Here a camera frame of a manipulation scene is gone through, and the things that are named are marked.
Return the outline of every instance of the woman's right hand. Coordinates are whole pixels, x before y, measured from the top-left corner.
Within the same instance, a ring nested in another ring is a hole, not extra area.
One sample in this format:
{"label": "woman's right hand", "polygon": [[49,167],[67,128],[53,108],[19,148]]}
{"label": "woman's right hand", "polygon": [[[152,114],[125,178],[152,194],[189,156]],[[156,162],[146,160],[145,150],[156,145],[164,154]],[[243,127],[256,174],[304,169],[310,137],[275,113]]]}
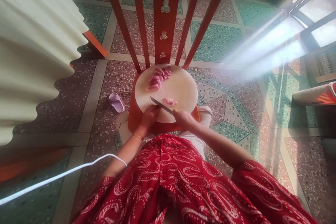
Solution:
{"label": "woman's right hand", "polygon": [[192,131],[197,127],[198,122],[191,116],[190,113],[186,111],[179,111],[174,109],[174,117],[176,123],[183,129],[187,131]]}

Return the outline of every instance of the bangle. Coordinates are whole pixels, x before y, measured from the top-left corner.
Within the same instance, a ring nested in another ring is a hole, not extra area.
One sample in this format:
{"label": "bangle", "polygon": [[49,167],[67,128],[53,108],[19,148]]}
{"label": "bangle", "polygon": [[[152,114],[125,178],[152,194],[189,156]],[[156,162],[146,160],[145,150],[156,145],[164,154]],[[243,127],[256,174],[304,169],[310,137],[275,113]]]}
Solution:
{"label": "bangle", "polygon": [[140,136],[140,135],[133,134],[132,136],[135,136],[135,137],[139,138],[141,141],[144,140],[144,138],[142,136]]}

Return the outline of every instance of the pork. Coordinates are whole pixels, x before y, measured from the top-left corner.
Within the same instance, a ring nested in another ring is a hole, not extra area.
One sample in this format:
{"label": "pork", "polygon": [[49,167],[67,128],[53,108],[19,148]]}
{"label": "pork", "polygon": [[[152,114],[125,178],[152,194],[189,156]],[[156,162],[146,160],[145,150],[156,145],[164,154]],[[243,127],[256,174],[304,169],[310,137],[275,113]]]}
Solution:
{"label": "pork", "polygon": [[178,102],[170,97],[163,98],[163,102],[167,105],[167,107],[174,107]]}
{"label": "pork", "polygon": [[146,91],[157,91],[162,87],[162,83],[168,80],[172,75],[172,67],[156,68],[153,75],[150,77]]}

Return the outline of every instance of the knife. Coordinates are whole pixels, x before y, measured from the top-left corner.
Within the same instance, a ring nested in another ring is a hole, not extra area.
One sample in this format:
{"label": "knife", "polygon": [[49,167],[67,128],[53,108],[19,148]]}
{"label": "knife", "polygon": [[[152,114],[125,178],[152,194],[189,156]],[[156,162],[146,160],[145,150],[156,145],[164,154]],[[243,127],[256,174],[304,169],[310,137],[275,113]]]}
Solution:
{"label": "knife", "polygon": [[174,112],[172,110],[170,110],[169,108],[167,108],[165,105],[163,105],[161,102],[155,100],[152,96],[150,96],[150,99],[157,105],[159,105],[161,108],[163,108],[164,110],[166,110],[169,114],[174,115]]}

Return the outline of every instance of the cutting board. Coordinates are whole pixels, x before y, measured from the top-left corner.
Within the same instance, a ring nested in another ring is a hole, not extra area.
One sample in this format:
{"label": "cutting board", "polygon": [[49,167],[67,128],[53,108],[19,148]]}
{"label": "cutting board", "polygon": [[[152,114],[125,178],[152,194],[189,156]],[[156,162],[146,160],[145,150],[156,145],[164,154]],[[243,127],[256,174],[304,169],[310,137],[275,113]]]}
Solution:
{"label": "cutting board", "polygon": [[[171,66],[171,77],[165,80],[162,84],[162,88],[157,91],[146,91],[148,82],[154,73],[156,68],[165,68]],[[139,77],[135,84],[134,89],[135,100],[142,112],[151,105],[154,104],[150,96],[166,105],[163,102],[163,98],[170,97],[178,102],[177,105],[169,107],[171,110],[184,110],[191,113],[197,104],[198,91],[197,86],[192,76],[179,66],[171,64],[158,64],[147,68]],[[160,123],[175,123],[174,116],[169,114],[165,110],[160,110],[158,115],[158,122]]]}

